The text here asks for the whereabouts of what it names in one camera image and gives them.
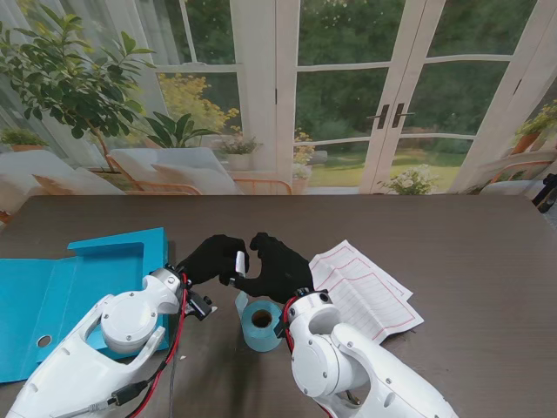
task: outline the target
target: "table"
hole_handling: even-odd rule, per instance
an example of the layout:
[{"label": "table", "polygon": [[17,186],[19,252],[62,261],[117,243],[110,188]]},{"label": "table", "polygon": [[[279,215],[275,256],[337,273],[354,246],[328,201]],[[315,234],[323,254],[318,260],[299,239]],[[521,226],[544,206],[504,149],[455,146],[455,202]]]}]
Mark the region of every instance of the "table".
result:
[{"label": "table", "polygon": [[[384,345],[460,418],[557,413],[557,234],[521,197],[37,197],[0,233],[0,254],[59,258],[70,241],[158,226],[171,260],[214,233],[249,241],[267,231],[308,259],[349,239],[414,291],[425,323]],[[245,345],[236,291],[217,280],[197,290],[218,311],[186,322],[175,415],[323,417],[298,391],[284,342],[268,354]],[[168,416],[169,375],[144,416]],[[21,386],[0,387],[1,416]]]}]

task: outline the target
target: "black glove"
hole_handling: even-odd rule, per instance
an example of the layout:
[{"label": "black glove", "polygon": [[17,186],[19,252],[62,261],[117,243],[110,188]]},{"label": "black glove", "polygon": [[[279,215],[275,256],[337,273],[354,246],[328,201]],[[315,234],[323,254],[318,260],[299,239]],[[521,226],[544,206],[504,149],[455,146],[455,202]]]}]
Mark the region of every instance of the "black glove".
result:
[{"label": "black glove", "polygon": [[286,303],[301,287],[313,290],[309,262],[281,241],[267,233],[258,233],[250,248],[258,251],[261,274],[256,279],[237,278],[236,288],[253,297],[269,296],[278,303]]},{"label": "black glove", "polygon": [[250,256],[243,239],[213,235],[201,243],[191,255],[178,263],[177,271],[187,274],[194,285],[204,283],[215,276],[228,280],[236,276],[236,253],[245,253],[245,270],[250,268]]}]

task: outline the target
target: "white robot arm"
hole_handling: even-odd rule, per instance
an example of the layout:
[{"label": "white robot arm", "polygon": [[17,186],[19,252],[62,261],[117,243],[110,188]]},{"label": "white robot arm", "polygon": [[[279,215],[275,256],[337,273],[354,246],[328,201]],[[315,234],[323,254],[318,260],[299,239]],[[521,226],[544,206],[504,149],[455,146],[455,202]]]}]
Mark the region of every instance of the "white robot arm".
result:
[{"label": "white robot arm", "polygon": [[[211,301],[182,290],[178,276],[171,268],[159,268],[143,278],[144,290],[102,298],[27,380],[7,418],[101,417],[109,407],[137,396],[147,384],[118,390],[137,381],[139,369],[163,340],[158,316],[176,314],[184,303],[183,310],[200,320],[212,312]],[[128,354],[141,349],[131,363],[118,363],[87,344],[99,324],[111,350]]]},{"label": "white robot arm", "polygon": [[[286,305],[299,389],[333,418],[458,418],[443,396],[379,344],[342,323],[327,292]],[[340,394],[371,381],[366,400]]]}]

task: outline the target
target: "lined paper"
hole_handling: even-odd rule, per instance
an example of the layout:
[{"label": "lined paper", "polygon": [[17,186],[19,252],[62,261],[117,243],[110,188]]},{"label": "lined paper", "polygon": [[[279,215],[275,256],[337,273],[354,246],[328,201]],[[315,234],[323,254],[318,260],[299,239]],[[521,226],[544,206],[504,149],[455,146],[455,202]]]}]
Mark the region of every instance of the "lined paper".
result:
[{"label": "lined paper", "polygon": [[412,292],[344,240],[310,263],[313,286],[327,289],[342,321],[381,343],[424,320],[408,304]]}]

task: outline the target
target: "blue tape roll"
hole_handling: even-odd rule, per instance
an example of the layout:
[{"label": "blue tape roll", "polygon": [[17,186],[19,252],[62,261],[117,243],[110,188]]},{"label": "blue tape roll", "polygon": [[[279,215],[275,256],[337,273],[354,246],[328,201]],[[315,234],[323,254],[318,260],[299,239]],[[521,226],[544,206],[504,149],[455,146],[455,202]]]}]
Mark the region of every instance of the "blue tape roll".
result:
[{"label": "blue tape roll", "polygon": [[[277,305],[267,300],[257,300],[251,305],[247,305],[247,295],[242,292],[236,299],[236,308],[240,316],[245,343],[252,350],[266,353],[280,344],[280,339],[275,336],[274,332],[279,323],[281,312]],[[268,314],[270,314],[271,322],[266,327],[256,327],[252,320],[255,313],[258,313],[256,318],[259,317],[264,323],[268,322]]]}]

